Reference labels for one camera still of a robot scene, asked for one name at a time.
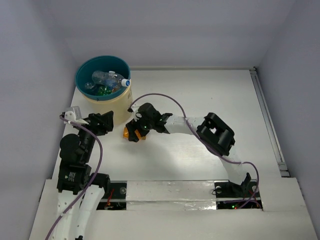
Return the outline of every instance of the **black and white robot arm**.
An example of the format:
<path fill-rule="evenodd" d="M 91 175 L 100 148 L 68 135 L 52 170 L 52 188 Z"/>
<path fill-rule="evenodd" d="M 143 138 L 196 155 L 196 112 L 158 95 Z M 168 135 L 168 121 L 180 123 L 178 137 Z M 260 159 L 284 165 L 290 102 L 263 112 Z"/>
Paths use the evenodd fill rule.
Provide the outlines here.
<path fill-rule="evenodd" d="M 141 106 L 133 105 L 130 109 L 134 118 L 125 125 L 123 136 L 131 142 L 138 142 L 146 138 L 150 130 L 165 134 L 188 134 L 196 132 L 206 146 L 215 150 L 215 155 L 221 160 L 225 168 L 230 187 L 235 192 L 246 193 L 251 181 L 250 174 L 243 165 L 234 164 L 232 158 L 235 152 L 234 131 L 216 114 L 209 112 L 204 117 L 185 117 L 172 113 L 160 114 L 151 103 Z"/>

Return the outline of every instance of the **white table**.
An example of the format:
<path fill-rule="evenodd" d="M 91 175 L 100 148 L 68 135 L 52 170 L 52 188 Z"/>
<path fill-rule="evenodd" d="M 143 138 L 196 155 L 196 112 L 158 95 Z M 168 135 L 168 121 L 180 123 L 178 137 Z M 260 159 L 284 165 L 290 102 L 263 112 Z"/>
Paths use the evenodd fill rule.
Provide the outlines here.
<path fill-rule="evenodd" d="M 101 210 L 87 239 L 317 239 L 297 181 L 281 178 L 248 70 L 132 71 L 131 77 L 133 98 L 167 94 L 182 104 L 188 116 L 214 112 L 234 130 L 238 157 L 259 170 L 264 211 Z M 145 102 L 161 113 L 181 114 L 169 99 L 149 96 L 140 101 Z M 80 106 L 83 117 L 92 112 L 77 89 L 71 105 Z M 117 126 L 100 137 L 104 155 L 99 172 L 109 174 L 112 181 L 227 179 L 220 160 L 194 136 L 152 131 L 146 141 L 133 143 L 122 138 L 123 128 Z M 64 135 L 70 133 L 77 131 L 67 126 Z M 96 144 L 89 161 L 93 171 L 98 158 Z M 44 239 L 55 220 L 59 164 L 58 157 L 52 180 L 46 181 L 30 240 Z M 255 178 L 252 167 L 246 169 Z"/>

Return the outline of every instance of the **green bottle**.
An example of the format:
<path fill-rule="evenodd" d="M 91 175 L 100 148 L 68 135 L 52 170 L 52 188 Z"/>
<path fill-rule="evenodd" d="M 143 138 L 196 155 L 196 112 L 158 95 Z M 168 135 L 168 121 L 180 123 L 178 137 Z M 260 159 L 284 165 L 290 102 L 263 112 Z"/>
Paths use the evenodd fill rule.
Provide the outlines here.
<path fill-rule="evenodd" d="M 105 96 L 105 95 L 109 95 L 112 93 L 112 90 L 107 87 L 107 86 L 100 86 L 98 93 L 96 94 L 97 96 Z"/>

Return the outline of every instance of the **beige bin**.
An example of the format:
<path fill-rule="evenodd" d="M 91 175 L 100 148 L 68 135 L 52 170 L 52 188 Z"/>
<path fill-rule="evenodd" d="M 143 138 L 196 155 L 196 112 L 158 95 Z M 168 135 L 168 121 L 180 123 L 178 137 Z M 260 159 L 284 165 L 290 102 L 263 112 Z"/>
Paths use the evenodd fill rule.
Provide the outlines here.
<path fill-rule="evenodd" d="M 113 124 L 120 125 L 131 116 L 131 113 L 127 111 L 133 101 L 131 85 L 120 96 L 107 101 L 96 101 L 85 95 L 83 97 L 89 101 L 95 114 L 105 114 L 113 111 Z"/>

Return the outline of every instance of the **white wall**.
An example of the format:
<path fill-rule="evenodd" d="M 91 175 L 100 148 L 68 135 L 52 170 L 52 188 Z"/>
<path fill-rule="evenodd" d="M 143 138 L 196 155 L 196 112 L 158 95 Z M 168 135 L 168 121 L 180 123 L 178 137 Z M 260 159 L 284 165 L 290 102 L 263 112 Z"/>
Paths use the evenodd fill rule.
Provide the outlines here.
<path fill-rule="evenodd" d="M 320 1 L 297 0 L 258 68 L 292 176 L 320 237 Z"/>
<path fill-rule="evenodd" d="M 0 1 L 0 239 L 29 237 L 52 175 L 71 102 L 75 60 L 49 18 L 24 0 Z"/>
<path fill-rule="evenodd" d="M 257 66 L 295 0 L 44 0 L 77 62 Z"/>

